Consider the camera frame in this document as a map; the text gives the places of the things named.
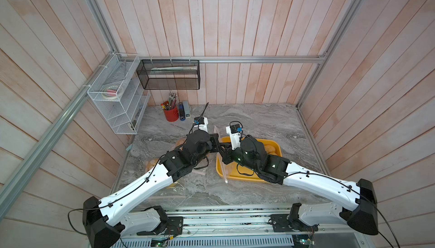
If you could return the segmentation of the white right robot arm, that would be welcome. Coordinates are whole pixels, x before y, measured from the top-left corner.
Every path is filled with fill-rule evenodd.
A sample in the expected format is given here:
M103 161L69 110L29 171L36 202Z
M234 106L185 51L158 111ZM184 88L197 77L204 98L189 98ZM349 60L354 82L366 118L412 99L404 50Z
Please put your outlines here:
M289 228L316 231L320 224L346 224L370 236L379 233L377 199L370 181L338 180L311 172L287 158L267 153L252 136L219 142L218 149L226 165L236 163L266 182L297 187L332 201L330 206L293 204L286 217Z

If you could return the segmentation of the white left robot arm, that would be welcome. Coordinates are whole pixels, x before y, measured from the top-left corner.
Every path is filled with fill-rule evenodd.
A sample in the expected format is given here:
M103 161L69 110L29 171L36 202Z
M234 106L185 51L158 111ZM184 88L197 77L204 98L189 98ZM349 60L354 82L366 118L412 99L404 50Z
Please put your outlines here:
M107 197L83 203L82 223L93 248L109 248L136 226L129 212L160 189L191 173L209 153L219 150L218 134L195 130L184 144L168 151L143 176Z

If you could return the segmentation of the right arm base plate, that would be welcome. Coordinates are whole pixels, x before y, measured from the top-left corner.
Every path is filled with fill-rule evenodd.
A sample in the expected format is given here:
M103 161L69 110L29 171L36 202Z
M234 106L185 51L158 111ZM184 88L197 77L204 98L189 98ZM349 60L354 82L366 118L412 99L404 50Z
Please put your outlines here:
M318 231L318 224L307 225L302 222L299 217L301 203L294 203L289 214L271 215L268 221L269 225L273 226L275 233L277 232L309 232Z

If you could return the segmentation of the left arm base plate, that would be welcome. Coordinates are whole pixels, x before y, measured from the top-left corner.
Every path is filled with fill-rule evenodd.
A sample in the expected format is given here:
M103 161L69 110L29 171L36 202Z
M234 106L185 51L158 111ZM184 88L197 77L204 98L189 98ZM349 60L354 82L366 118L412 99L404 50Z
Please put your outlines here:
M167 234L176 237L183 231L184 218L182 216L168 217L161 206L152 206L143 210L146 214L152 214L154 210L160 218L160 223L152 231L137 232L137 236L157 236Z

